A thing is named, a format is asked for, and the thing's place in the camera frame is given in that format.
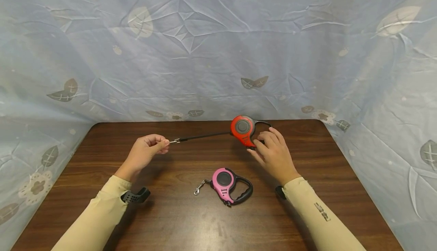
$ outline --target flower print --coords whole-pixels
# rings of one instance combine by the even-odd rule
[[[325,110],[316,110],[311,117],[315,119],[319,119],[323,123],[326,123],[328,125],[334,125],[334,113],[327,112]]]
[[[31,206],[40,202],[52,188],[52,173],[34,173],[18,190],[18,196],[26,198],[26,205]]]
[[[178,112],[168,112],[166,113],[166,119],[168,121],[184,121],[187,115]]]

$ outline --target table surface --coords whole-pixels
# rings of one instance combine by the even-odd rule
[[[368,251],[402,250],[322,122],[270,122],[284,135],[300,174]],[[229,124],[95,125],[12,250],[50,250],[126,159],[136,138],[159,133],[174,139],[224,131]],[[221,167],[252,182],[250,199],[229,208],[207,186],[193,195]],[[277,185],[235,137],[173,144],[141,173],[133,191],[146,186],[152,194],[144,204],[129,205],[105,250],[316,250],[293,207],[275,194]],[[237,185],[234,197],[244,186]]]

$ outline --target wrist strap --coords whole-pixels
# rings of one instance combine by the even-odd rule
[[[150,190],[147,188],[141,188],[140,191],[138,191],[137,194],[134,194],[132,191],[127,191],[125,194],[123,194],[120,198],[121,201],[130,203],[142,203],[146,201],[146,199],[150,196]]]

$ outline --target left hand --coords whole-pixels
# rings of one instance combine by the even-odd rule
[[[132,181],[152,161],[155,154],[166,154],[169,147],[170,141],[158,134],[149,134],[138,138],[115,176]]]

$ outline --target arm sleeve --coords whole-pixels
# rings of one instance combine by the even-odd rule
[[[52,251],[101,251],[126,211],[120,196],[131,183],[112,176]]]
[[[288,182],[283,191],[307,225],[319,251],[365,251],[305,179],[299,177]]]

